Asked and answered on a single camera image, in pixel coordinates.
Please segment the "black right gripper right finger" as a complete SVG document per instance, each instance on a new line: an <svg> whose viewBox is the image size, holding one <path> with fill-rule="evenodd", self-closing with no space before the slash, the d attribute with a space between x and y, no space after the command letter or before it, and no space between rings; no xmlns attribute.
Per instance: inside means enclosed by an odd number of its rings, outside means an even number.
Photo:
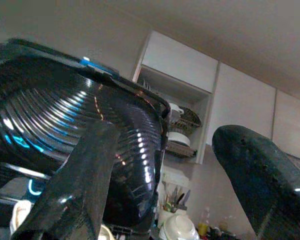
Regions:
<svg viewBox="0 0 300 240"><path fill-rule="evenodd" d="M212 150L259 240L300 240L300 167L247 127L222 125Z"/></svg>

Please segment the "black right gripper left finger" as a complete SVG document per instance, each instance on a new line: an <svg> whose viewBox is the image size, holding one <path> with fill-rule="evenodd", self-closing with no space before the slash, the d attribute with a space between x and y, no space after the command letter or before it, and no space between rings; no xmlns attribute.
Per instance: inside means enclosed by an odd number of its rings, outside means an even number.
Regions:
<svg viewBox="0 0 300 240"><path fill-rule="evenodd" d="M90 124L11 239L98 239L119 135L108 121Z"/></svg>

